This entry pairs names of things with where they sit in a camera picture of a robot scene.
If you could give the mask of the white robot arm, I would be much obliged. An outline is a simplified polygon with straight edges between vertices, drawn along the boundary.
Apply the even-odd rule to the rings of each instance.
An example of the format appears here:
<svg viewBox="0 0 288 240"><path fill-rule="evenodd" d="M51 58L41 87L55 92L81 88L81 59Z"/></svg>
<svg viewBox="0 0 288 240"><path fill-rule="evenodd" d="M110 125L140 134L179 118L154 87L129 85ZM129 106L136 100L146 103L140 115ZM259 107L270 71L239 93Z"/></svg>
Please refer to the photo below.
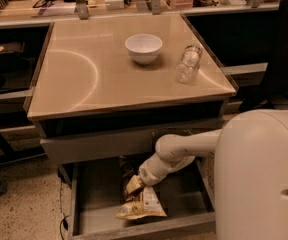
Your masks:
<svg viewBox="0 0 288 240"><path fill-rule="evenodd" d="M160 137L127 191L153 186L210 152L217 240L288 240L288 110L248 111L219 130Z"/></svg>

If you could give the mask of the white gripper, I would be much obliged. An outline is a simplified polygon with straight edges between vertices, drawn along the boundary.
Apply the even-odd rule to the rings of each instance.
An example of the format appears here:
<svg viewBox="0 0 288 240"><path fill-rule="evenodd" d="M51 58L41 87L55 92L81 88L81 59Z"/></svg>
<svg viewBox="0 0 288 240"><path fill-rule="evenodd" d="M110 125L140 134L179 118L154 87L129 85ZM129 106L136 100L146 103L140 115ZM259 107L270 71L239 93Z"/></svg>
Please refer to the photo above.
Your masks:
<svg viewBox="0 0 288 240"><path fill-rule="evenodd" d="M133 175L129 180L126 185L126 191L128 194L132 194L135 191L142 189L145 184L147 186L153 186L159 183L162 179L161 168L157 164L144 162L139 167L139 175Z"/></svg>

